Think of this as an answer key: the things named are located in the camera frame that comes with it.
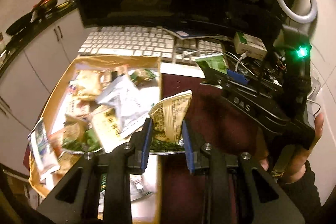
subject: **white keyboard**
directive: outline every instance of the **white keyboard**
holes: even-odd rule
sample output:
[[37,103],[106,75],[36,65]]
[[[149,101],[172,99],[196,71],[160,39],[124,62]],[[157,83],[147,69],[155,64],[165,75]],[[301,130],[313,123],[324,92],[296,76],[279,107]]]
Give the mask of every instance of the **white keyboard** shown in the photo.
[[207,39],[198,41],[176,39],[176,46],[174,46],[174,37],[160,28],[110,26],[102,27],[100,32],[91,32],[78,53],[80,55],[154,56],[161,57],[165,62],[196,65],[193,58],[204,53],[185,57],[183,54],[198,49],[222,52],[222,45],[219,41],[210,42]]

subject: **black countertop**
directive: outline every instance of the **black countertop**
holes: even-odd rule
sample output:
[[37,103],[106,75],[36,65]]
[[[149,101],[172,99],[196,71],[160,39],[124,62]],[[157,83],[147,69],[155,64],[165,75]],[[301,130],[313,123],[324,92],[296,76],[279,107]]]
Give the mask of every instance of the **black countertop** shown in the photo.
[[36,36],[38,36],[39,33],[76,8],[77,5],[75,1],[69,2],[68,5],[49,14],[45,19],[30,23],[17,35],[14,35],[5,47],[6,58],[0,65],[0,78],[5,73],[9,65],[13,62],[13,60]]

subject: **green light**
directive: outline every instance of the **green light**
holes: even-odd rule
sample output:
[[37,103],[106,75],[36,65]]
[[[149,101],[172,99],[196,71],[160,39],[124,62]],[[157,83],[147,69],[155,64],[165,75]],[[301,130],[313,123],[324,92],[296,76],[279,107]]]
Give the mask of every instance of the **green light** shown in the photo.
[[296,52],[299,57],[304,57],[308,54],[308,51],[306,48],[299,47],[299,50]]

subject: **cabinet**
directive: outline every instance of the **cabinet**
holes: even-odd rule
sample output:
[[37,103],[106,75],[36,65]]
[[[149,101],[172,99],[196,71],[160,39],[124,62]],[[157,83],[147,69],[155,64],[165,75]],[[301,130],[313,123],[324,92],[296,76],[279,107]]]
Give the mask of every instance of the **cabinet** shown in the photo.
[[[49,92],[37,77],[24,52],[15,58],[1,77],[0,95],[9,106],[5,107],[6,111],[12,113],[28,130],[32,130]],[[22,133],[25,142],[26,137],[27,134]]]
[[55,32],[55,27],[49,26],[24,49],[31,66],[49,93],[69,66],[62,42],[60,38],[57,39]]
[[78,55],[78,50],[90,33],[90,29],[85,29],[78,9],[68,13],[55,25],[60,41],[70,62]]
[[5,115],[0,111],[0,124],[0,162],[15,171],[29,175],[22,162],[30,131],[16,121],[9,112]]

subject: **green and white box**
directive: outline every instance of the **green and white box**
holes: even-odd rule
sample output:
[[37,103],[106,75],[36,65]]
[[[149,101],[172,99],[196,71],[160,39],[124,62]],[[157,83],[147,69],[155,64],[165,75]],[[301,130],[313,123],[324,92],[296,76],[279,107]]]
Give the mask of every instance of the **green and white box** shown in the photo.
[[247,56],[258,60],[263,60],[267,54],[265,45],[260,38],[242,32],[236,32],[233,42],[235,44],[236,53],[238,54],[247,52]]

